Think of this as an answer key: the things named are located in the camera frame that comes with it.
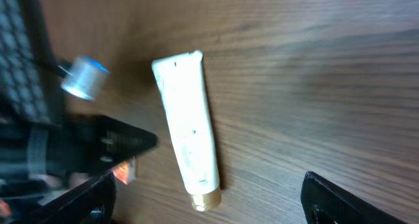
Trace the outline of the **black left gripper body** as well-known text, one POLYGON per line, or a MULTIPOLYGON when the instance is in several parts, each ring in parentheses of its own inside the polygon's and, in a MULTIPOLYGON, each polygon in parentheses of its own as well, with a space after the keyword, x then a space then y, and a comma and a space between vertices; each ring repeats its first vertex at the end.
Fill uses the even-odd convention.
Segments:
POLYGON ((29 198, 69 188, 75 127, 1 121, 1 197, 29 198))

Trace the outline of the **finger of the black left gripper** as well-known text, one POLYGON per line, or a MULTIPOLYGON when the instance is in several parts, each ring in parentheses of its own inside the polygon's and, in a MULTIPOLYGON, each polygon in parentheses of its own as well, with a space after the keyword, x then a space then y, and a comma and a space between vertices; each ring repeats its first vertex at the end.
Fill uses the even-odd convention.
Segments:
POLYGON ((156 134, 105 115, 68 115, 62 132, 66 176, 96 176, 156 147, 158 142, 156 134))

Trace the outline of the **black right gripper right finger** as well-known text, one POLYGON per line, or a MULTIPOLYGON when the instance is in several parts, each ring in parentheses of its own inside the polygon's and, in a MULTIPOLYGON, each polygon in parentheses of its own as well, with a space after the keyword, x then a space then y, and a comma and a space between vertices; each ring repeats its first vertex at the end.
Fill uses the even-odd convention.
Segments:
POLYGON ((309 224, 406 224, 311 171, 304 176, 301 204, 309 224))

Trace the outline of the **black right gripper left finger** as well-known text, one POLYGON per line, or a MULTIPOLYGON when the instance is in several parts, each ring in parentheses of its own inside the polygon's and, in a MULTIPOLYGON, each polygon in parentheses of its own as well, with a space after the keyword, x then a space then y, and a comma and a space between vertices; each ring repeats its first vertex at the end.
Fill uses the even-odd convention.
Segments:
POLYGON ((117 186, 112 172, 84 182, 19 220, 20 223, 112 223, 117 186))

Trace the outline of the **orange small box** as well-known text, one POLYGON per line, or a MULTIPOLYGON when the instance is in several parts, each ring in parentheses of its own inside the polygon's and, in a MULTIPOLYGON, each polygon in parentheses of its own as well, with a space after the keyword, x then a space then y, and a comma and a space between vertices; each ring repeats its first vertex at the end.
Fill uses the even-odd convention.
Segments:
POLYGON ((132 157, 111 169, 114 176, 127 185, 136 179, 136 158, 132 157))

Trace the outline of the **white tube with gold cap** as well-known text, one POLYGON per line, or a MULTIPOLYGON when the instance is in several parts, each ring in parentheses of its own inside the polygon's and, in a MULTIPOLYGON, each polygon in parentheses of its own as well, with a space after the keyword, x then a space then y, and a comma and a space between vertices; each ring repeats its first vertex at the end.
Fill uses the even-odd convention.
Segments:
POLYGON ((201 51, 152 62, 177 164, 192 207, 199 212, 221 203, 221 188, 201 51))

